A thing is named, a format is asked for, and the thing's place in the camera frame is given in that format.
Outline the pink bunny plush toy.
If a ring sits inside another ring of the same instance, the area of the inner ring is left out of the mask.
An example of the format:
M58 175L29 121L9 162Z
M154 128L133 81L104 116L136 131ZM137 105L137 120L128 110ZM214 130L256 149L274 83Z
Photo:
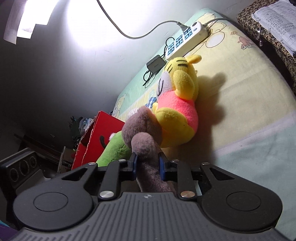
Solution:
M125 144L138 156L137 183L142 192L173 192L171 181L161 180L159 174L159 153L163 141L162 127L152 111L140 107L130 116L122 129Z

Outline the yellow tiger plush toy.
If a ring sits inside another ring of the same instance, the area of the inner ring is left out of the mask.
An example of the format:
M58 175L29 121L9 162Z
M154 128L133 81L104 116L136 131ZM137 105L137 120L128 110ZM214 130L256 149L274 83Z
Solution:
M162 148L176 147L189 142L198 129L195 101L199 93L194 64L200 55L175 57L165 65L157 88L157 101L152 106L162 127Z

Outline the green frog plush toy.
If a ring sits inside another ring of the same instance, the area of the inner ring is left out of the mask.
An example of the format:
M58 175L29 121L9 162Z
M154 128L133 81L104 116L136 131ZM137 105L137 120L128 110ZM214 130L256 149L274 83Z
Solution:
M109 142L104 146L104 151L97 159L96 163L99 167L105 167L114 160L127 160L130 158L131 154L132 149L125 144L122 138L122 131L119 131L110 135Z

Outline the red cardboard box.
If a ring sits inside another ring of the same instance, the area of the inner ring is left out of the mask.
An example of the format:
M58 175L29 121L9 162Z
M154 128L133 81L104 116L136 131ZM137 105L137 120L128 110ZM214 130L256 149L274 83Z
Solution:
M72 170L96 162L109 143L110 135L121 131L123 125L123 121L99 111L78 144Z

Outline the pile of dark clothes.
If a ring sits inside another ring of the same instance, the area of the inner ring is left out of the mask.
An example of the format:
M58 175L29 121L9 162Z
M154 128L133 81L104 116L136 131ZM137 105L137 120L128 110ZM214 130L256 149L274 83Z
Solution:
M79 142L92 124L93 118L84 118L82 116L79 118L75 118L74 116L72 116L70 117L70 119L70 136L73 142L73 149L77 150Z

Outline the cartoon baby blanket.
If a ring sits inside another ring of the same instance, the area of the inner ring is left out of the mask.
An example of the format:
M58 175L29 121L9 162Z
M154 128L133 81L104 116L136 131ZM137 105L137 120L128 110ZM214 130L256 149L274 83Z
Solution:
M169 159L210 162L273 190L282 200L277 229L295 239L295 96L277 68L241 30L212 9L188 20L211 21L193 54L199 78L199 126Z

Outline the black gauge device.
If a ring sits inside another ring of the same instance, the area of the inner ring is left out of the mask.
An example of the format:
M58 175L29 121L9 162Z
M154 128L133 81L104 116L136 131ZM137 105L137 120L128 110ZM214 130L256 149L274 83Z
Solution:
M44 158L29 148L1 160L1 190L7 201L53 177L42 167L43 161Z

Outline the black power adapter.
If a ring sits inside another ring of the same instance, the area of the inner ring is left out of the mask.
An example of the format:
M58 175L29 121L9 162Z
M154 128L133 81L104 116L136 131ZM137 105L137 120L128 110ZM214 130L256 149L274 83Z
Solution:
M154 74L159 72L165 66L165 64L166 63L163 58L160 55L156 55L150 61L148 61L147 69Z

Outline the white power strip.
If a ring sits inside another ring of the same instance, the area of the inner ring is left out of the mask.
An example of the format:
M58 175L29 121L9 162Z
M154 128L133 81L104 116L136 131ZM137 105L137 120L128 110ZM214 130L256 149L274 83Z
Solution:
M209 35L209 30L199 21L193 23L168 45L165 58L170 61L176 57L184 57Z

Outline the patterned brown cushion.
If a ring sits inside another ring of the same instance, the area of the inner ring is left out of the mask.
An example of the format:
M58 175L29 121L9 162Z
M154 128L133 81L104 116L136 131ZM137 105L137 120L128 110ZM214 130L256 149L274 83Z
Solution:
M295 92L295 57L293 57L276 38L266 29L258 29L261 25L251 15L264 6L276 1L254 1L237 14L237 21L251 40L266 54L280 71L288 85Z

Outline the paper note on wall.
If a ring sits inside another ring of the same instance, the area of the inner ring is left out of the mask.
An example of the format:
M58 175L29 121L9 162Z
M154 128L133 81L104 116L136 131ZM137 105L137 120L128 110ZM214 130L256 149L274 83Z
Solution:
M16 44L17 38L30 39L36 25L47 25L57 0L14 1L6 22L4 40Z

